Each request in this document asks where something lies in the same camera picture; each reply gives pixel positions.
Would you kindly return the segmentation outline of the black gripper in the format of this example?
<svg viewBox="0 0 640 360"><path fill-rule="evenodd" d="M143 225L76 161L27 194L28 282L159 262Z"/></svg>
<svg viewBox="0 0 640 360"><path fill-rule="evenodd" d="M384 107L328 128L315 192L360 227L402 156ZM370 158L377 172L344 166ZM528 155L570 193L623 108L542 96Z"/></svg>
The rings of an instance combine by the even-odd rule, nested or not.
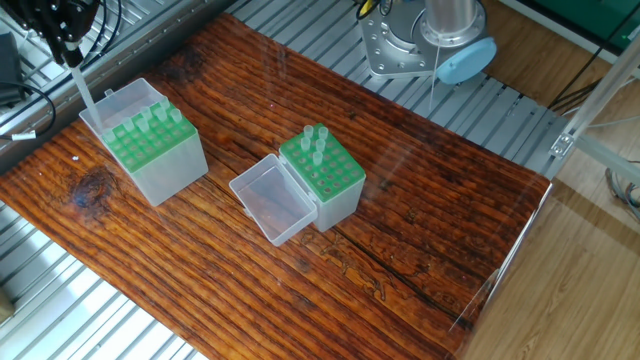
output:
<svg viewBox="0 0 640 360"><path fill-rule="evenodd" d="M83 60L80 43L90 31L100 2L96 0L19 0L23 18L37 22L54 60L77 67ZM70 32L66 23L71 23Z"/></svg>

